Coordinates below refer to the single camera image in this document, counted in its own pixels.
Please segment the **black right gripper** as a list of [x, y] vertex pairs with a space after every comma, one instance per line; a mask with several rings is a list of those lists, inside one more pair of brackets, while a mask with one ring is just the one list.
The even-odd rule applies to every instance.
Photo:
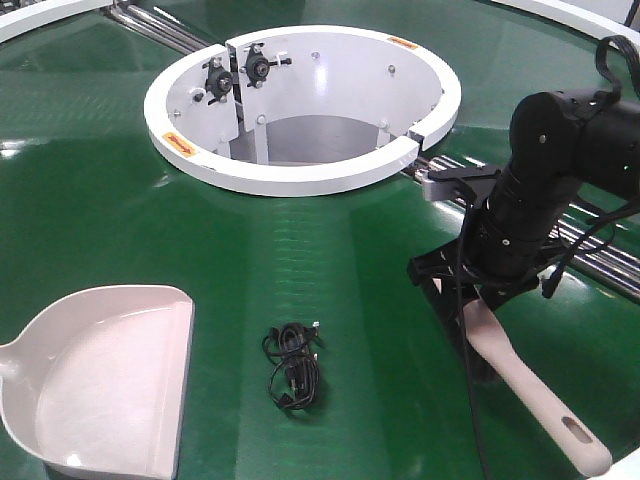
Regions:
[[454, 239], [437, 249], [409, 260], [407, 274], [414, 286], [420, 286], [433, 307], [444, 333], [456, 350], [463, 350], [463, 336], [457, 320], [456, 279], [461, 282], [462, 304], [483, 299], [495, 311], [512, 298], [535, 289], [538, 274], [558, 260], [558, 240], [547, 239], [533, 257], [526, 273], [517, 279], [499, 279], [474, 270], [467, 263], [456, 275], [459, 240]]

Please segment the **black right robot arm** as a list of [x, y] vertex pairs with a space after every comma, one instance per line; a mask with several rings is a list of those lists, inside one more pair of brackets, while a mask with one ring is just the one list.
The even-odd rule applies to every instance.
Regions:
[[[496, 310], [536, 287], [552, 297], [589, 237], [639, 211], [638, 103], [597, 90], [536, 93], [516, 107], [509, 142], [504, 168], [415, 172], [428, 200], [465, 203], [459, 236], [408, 264], [411, 282], [429, 294], [456, 347], [464, 305], [482, 299]], [[551, 239], [583, 184], [625, 202], [590, 220], [571, 245]]]

